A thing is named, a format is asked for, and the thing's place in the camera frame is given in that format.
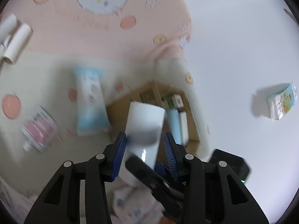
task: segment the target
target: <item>white cylinder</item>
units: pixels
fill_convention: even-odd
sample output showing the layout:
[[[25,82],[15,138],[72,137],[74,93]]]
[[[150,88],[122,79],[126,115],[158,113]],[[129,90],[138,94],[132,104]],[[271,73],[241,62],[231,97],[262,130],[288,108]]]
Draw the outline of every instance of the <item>white cylinder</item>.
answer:
[[[4,21],[0,24],[0,43],[3,43],[10,32],[12,32],[17,27],[17,18],[14,14],[10,14]]]
[[[31,34],[31,27],[28,24],[21,24],[3,55],[3,60],[6,63],[15,63]]]
[[[131,102],[126,125],[128,143],[119,172],[128,185],[136,187],[140,183],[125,167],[126,160],[132,155],[154,169],[164,117],[165,109],[161,107]]]

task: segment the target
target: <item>white table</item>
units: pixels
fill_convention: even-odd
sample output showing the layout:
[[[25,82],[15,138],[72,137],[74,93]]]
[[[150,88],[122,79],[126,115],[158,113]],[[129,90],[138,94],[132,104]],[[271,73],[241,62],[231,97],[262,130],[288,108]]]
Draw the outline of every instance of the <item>white table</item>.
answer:
[[[185,1],[194,27],[186,58],[211,147],[246,159],[246,186],[276,222],[299,187],[299,105],[272,122],[266,98],[279,84],[299,86],[299,28],[283,0]]]

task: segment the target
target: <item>black device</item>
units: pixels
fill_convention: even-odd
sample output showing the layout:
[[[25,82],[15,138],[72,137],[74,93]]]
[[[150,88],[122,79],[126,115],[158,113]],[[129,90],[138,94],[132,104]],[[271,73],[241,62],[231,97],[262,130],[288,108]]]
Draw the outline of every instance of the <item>black device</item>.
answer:
[[[103,154],[87,162],[66,161],[46,185],[24,224],[79,224],[80,180],[85,179],[87,224],[111,224],[104,182],[118,175],[127,137],[120,132]],[[263,211],[233,169],[225,162],[202,162],[164,136],[168,165],[155,170],[136,156],[126,168],[152,190],[164,215],[181,224],[269,224]]]

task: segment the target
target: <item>pink fabric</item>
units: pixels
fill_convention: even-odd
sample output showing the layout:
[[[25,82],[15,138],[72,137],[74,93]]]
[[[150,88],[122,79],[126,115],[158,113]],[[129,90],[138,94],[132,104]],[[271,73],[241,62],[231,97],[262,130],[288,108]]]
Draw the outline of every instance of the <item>pink fabric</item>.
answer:
[[[3,13],[32,27],[27,50],[119,61],[155,60],[191,31],[183,0],[10,0]]]

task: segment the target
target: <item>cardboard box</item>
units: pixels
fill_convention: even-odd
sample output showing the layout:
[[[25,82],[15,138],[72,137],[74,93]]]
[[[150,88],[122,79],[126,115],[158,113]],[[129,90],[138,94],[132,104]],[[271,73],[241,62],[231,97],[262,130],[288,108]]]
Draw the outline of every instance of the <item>cardboard box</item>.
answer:
[[[149,81],[144,86],[135,89],[128,95],[122,97],[107,107],[109,121],[112,125],[112,137],[116,137],[120,131],[125,131],[129,107],[132,101],[163,107],[162,98],[171,96],[173,94],[179,94],[184,104],[184,106],[179,108],[178,111],[185,111],[187,114],[189,142],[185,146],[186,151],[190,154],[197,155],[197,149],[200,142],[189,102],[184,91],[159,81]],[[168,126],[167,120],[165,120],[157,156],[158,161],[166,162],[166,156],[163,147],[163,136],[168,131],[170,131],[170,128]]]

